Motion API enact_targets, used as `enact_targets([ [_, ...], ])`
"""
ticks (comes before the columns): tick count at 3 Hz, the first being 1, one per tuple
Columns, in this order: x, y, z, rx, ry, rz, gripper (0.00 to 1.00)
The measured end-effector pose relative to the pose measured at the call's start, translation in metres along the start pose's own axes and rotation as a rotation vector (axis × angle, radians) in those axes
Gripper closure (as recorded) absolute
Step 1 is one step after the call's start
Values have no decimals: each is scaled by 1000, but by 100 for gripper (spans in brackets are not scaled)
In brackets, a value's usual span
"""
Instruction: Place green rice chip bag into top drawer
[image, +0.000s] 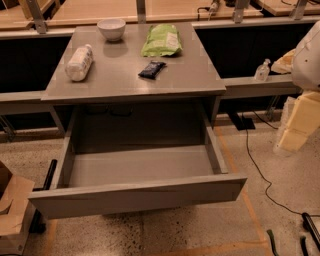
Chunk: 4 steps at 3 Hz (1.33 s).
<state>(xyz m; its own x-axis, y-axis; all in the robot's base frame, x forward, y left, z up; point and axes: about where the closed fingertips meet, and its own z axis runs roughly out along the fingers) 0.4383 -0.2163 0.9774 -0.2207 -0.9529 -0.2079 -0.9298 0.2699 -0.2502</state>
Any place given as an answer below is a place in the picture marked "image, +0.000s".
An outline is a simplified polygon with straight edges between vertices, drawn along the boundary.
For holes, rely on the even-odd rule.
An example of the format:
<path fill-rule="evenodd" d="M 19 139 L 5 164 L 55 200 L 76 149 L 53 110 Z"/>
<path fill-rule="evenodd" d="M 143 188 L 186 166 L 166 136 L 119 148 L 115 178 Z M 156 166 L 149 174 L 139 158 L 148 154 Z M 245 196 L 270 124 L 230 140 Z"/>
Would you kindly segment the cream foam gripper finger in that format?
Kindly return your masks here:
<path fill-rule="evenodd" d="M 276 154 L 296 153 L 320 127 L 320 93 L 306 91 L 298 98 L 288 97 L 276 135 Z"/>

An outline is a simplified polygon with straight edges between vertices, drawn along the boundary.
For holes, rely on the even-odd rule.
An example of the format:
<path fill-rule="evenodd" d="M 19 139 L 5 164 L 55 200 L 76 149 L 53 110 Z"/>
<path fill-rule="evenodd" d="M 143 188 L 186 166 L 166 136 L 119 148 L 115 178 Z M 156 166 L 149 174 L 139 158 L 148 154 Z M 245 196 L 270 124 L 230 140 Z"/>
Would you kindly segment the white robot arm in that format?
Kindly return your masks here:
<path fill-rule="evenodd" d="M 291 73 L 292 82 L 303 93 L 285 104 L 274 151 L 282 155 L 296 153 L 320 127 L 320 21 L 317 21 L 296 48 L 275 61 L 271 70 Z"/>

